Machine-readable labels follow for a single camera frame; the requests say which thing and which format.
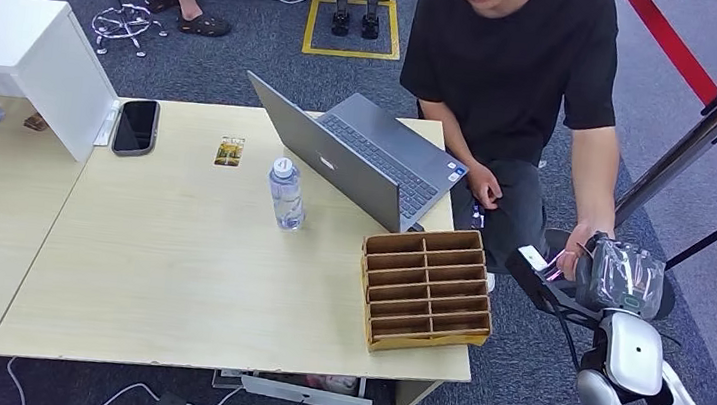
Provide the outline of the person's left hand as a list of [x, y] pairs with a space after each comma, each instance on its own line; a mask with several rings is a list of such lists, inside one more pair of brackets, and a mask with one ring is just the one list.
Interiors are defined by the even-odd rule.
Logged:
[[566, 280], [572, 281], [575, 279], [576, 263], [585, 253], [583, 246], [592, 236], [599, 232], [606, 233], [609, 237], [615, 235], [613, 224], [607, 225], [605, 222], [587, 220], [580, 220], [569, 234], [564, 250], [555, 260], [557, 269]]

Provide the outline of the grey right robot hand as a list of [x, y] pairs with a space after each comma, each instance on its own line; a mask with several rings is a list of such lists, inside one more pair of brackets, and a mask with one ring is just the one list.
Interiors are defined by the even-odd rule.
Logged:
[[601, 313], [576, 303], [568, 294], [575, 289], [573, 282], [547, 278], [550, 265], [536, 247], [526, 245], [514, 250], [506, 260], [506, 268], [538, 310], [591, 330], [597, 328]]

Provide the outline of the person's right hand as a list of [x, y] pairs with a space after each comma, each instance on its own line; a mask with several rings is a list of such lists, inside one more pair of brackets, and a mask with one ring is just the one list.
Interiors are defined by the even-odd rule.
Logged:
[[497, 178], [489, 168], [476, 161], [470, 162], [467, 167], [467, 182], [473, 197], [484, 209], [497, 209], [498, 201], [503, 196]]

